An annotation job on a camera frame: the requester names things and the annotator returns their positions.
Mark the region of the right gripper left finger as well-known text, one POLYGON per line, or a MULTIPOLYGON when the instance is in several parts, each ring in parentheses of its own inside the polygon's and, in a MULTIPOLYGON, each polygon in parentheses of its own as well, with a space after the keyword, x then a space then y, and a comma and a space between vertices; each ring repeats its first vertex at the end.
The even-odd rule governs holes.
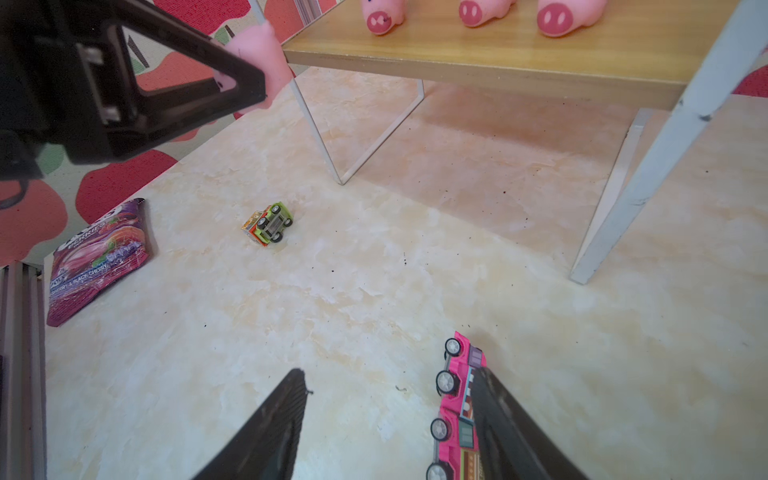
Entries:
POLYGON ((293 475, 308 389, 305 373, 284 377, 221 452, 195 476, 204 479, 290 479, 293 475))

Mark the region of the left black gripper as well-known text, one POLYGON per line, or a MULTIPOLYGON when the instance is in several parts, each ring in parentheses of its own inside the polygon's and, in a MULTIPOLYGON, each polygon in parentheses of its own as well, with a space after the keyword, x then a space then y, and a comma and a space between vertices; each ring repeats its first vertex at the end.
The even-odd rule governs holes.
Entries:
MULTIPOLYGON (((159 9, 225 45, 265 20, 263 1, 155 1, 159 9)), ((115 162, 101 116, 105 100, 88 74, 84 52, 104 66, 113 49, 107 1, 4 1, 1 4, 1 177, 38 179, 47 144, 64 146, 76 164, 115 162)), ((135 30, 124 37, 137 85, 147 93, 201 80, 213 70, 135 30)), ((156 149, 182 159, 240 118, 238 113, 191 130, 156 149)))

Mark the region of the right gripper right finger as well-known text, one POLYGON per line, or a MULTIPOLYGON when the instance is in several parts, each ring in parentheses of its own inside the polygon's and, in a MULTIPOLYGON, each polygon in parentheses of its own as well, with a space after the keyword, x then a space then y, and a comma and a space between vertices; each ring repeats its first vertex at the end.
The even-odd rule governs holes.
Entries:
POLYGON ((472 400, 487 479, 587 479, 487 367, 474 374, 472 400))

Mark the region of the pink toy pig front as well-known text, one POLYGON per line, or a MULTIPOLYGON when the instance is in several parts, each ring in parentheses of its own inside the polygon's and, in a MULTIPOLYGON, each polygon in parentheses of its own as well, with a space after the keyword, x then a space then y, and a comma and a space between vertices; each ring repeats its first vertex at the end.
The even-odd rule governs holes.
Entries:
POLYGON ((581 27, 591 27, 603 15, 607 0, 539 0, 537 26, 548 37, 562 37, 581 27))

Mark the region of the pink toy car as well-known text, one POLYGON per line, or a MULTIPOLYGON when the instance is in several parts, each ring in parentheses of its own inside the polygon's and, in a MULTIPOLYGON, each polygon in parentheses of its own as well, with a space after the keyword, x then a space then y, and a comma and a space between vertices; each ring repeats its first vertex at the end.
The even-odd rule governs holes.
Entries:
POLYGON ((427 480, 479 480, 482 466, 473 406, 477 370, 487 365, 483 351, 459 332, 444 344, 444 366, 436 374, 440 407, 429 431, 434 441, 427 480))

